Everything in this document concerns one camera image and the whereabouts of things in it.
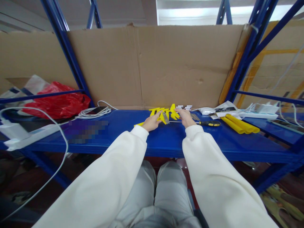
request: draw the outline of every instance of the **phone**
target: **phone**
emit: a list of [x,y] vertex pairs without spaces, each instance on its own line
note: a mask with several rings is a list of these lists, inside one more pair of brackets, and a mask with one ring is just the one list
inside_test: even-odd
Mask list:
[[86,115],[96,115],[96,114],[103,112],[107,108],[108,108],[108,106],[98,106],[97,108],[89,111]]
[[293,132],[296,132],[298,134],[301,134],[301,135],[304,135],[304,128],[298,126],[298,125],[295,125],[295,124],[292,124],[292,123],[287,123],[283,120],[278,120],[278,119],[275,119],[275,120],[267,120],[268,122],[270,123],[273,123],[275,125],[278,125],[278,126],[281,126],[283,128],[286,128],[290,131],[293,131]]

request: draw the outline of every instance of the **white sleeve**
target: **white sleeve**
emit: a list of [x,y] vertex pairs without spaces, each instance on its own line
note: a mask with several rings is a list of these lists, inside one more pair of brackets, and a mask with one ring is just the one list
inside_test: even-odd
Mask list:
[[146,152],[148,135],[140,126],[123,132],[33,227],[108,227],[131,191]]
[[186,128],[183,152],[194,193],[209,227],[277,227],[255,189],[236,171],[209,133]]

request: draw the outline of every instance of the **screwdriver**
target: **screwdriver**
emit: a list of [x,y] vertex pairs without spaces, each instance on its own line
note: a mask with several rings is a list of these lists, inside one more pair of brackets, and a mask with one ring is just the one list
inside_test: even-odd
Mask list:
[[[170,121],[170,123],[181,123],[181,121]],[[214,121],[214,120],[211,120],[211,121],[199,121],[199,122],[195,122],[196,124],[198,125],[201,125],[201,126],[209,126],[209,127],[218,127],[221,125],[221,122],[219,121]]]

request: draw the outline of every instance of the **blue metal shelf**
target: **blue metal shelf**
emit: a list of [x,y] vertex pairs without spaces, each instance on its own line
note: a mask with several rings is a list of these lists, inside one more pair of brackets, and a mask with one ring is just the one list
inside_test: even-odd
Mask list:
[[[113,110],[109,115],[94,119],[109,122],[107,139],[92,139],[87,144],[70,144],[69,151],[102,154],[122,132],[131,131],[133,125],[143,122],[149,115],[149,111]],[[200,119],[202,121],[210,120],[209,117],[200,117]],[[66,134],[68,133],[68,128],[67,124],[63,127]],[[203,128],[205,132],[213,136],[225,156],[232,161],[288,163],[299,158],[298,155],[291,153],[260,134],[240,135],[231,130],[225,123],[222,123],[220,127]],[[181,123],[160,124],[148,136],[146,156],[184,157],[182,140],[185,137],[185,128]],[[57,132],[29,145],[27,149],[32,151],[63,152],[65,143],[61,134]]]
[[[275,9],[278,0],[257,0],[250,16],[249,23],[253,27],[249,40],[244,50],[244,54],[241,58],[240,64],[234,76],[231,87],[228,91],[226,100],[234,101],[235,96],[238,93],[257,96],[275,100],[281,100],[284,102],[292,102],[299,105],[304,105],[303,100],[280,98],[275,96],[248,93],[239,91],[242,81],[246,75],[250,62],[261,52],[261,50],[273,39],[273,37],[286,25],[286,23],[295,15],[295,13],[304,5],[303,0],[297,0],[293,7],[287,12],[282,20],[274,27],[274,29],[268,34],[268,36],[261,42],[265,29],[268,25],[269,19]],[[64,19],[63,13],[57,0],[41,0],[41,3],[45,9],[45,12],[52,24],[52,27],[57,35],[62,50],[69,63],[71,71],[77,82],[79,90],[73,92],[82,92],[90,96],[89,89],[86,85],[84,76],[81,72],[79,64],[77,62],[75,53],[67,36],[69,31],[67,22]],[[93,19],[97,28],[102,28],[102,23],[98,11],[96,0],[90,0],[91,9],[88,18],[87,28],[92,27]],[[217,24],[222,24],[224,16],[226,14],[227,23],[232,24],[231,11],[229,0],[222,0],[219,8]],[[58,95],[44,94],[43,97]],[[26,99],[33,99],[42,97],[41,95],[28,96]],[[14,102],[26,100],[25,98],[5,99],[0,100],[0,103]],[[142,122],[149,116],[148,111],[126,111],[119,110],[113,111],[109,115],[101,118],[102,120],[109,121],[108,136],[106,139],[95,139],[88,144],[70,144],[69,152],[74,153],[92,153],[102,154],[106,151],[108,146],[115,140],[115,138],[125,130],[130,131],[134,124]],[[201,118],[202,121],[210,120],[205,117]],[[224,123],[222,126],[204,127],[204,131],[210,133],[215,141],[218,143],[224,155],[231,161],[254,161],[254,162],[272,162],[276,163],[272,165],[266,172],[264,172],[254,183],[254,187],[258,193],[264,191],[267,187],[277,182],[285,174],[296,170],[304,164],[304,136],[300,138],[298,135],[292,135],[288,130],[281,129],[275,125],[269,125],[265,123],[265,120],[246,118],[251,124],[260,127],[264,132],[272,135],[273,137],[280,139],[281,141],[291,145],[290,149],[285,149],[277,143],[263,137],[260,134],[239,135],[231,130]],[[63,129],[68,131],[68,125],[64,125]],[[159,157],[183,157],[182,153],[182,140],[185,137],[184,127],[179,124],[160,125],[158,129],[151,132],[147,143],[148,148],[146,156],[159,156]],[[3,143],[0,143],[0,149],[6,149]],[[63,152],[65,151],[65,144],[60,133],[50,135],[28,147],[24,148],[22,152],[32,158],[37,164],[41,165],[43,169],[53,174],[54,165],[42,156],[42,151],[49,152]],[[56,180],[66,187],[69,181],[65,176],[58,174]]]
[[269,123],[266,119],[246,117],[244,119],[244,121],[258,127],[261,131],[282,141],[283,143],[285,143],[287,145],[295,144],[302,136],[301,134],[287,130],[278,125]]

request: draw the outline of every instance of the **yellow slipper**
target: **yellow slipper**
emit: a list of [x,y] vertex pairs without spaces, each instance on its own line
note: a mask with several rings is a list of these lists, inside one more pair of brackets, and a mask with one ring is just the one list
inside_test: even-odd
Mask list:
[[277,184],[272,185],[266,190],[272,197],[276,198],[278,201],[280,201],[283,204],[283,207],[291,214],[295,219],[299,221],[304,221],[304,215],[303,213],[290,204],[289,202],[285,201],[281,198],[281,195],[283,193],[287,194],[285,191],[283,191]]
[[279,211],[284,210],[282,204],[280,204],[280,202],[277,199],[271,197],[267,193],[260,194],[260,197],[267,210],[275,217],[275,219],[281,224],[281,226],[283,228],[290,228],[288,224],[285,222],[285,220],[283,220],[279,215]]

